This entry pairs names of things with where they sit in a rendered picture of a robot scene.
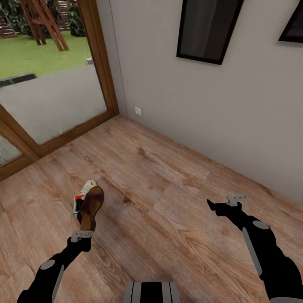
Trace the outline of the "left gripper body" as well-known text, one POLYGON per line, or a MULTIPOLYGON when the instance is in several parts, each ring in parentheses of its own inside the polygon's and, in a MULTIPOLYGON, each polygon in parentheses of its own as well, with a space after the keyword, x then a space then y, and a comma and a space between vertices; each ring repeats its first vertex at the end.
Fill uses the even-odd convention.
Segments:
POLYGON ((75 259, 81 251, 89 252, 91 250, 91 238, 82 238, 77 242, 71 242, 71 237, 69 237, 67 247, 65 249, 71 250, 75 259))

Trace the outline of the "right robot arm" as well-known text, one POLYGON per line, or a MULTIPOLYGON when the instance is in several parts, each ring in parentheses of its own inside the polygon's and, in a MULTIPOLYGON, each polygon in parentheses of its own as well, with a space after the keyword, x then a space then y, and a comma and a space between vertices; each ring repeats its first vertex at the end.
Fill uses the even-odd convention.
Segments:
POLYGON ((289 257, 276 245, 273 231, 266 223, 242 211, 239 201, 246 194, 227 195, 227 202, 207 203, 217 216, 227 216, 243 232, 243 237, 271 303, 303 303, 303 285, 300 272, 289 257))

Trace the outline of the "sandal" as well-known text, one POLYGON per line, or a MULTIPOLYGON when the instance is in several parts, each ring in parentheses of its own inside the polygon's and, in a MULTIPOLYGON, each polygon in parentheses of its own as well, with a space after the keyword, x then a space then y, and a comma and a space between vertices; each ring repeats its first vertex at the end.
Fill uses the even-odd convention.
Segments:
POLYGON ((85 195, 85 202, 80 211, 77 213, 77 219, 80 222, 80 230, 95 231, 96 221, 95 216, 104 202, 104 191, 97 187, 92 188, 88 194, 85 195))

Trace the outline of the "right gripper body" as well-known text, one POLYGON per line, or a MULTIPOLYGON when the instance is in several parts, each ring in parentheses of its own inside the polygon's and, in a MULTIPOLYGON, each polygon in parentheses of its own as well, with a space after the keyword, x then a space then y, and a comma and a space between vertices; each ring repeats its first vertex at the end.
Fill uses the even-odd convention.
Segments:
MULTIPOLYGON (((216 203, 215 204, 215 213, 217 216, 227 216, 232 222, 235 214, 242 211, 242 204, 238 201, 238 206, 236 207, 230 207, 226 204, 226 202, 223 203, 216 203)), ((233 222, 234 223, 234 222, 233 222)))

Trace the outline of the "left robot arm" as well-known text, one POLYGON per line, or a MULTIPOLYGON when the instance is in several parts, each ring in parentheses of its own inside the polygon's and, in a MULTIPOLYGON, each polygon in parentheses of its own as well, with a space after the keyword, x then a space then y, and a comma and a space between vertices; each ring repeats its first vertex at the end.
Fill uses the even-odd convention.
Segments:
POLYGON ((23 290, 16 303, 54 303, 63 273, 81 253, 91 250, 93 231, 74 230, 67 247, 41 264, 28 290, 23 290))

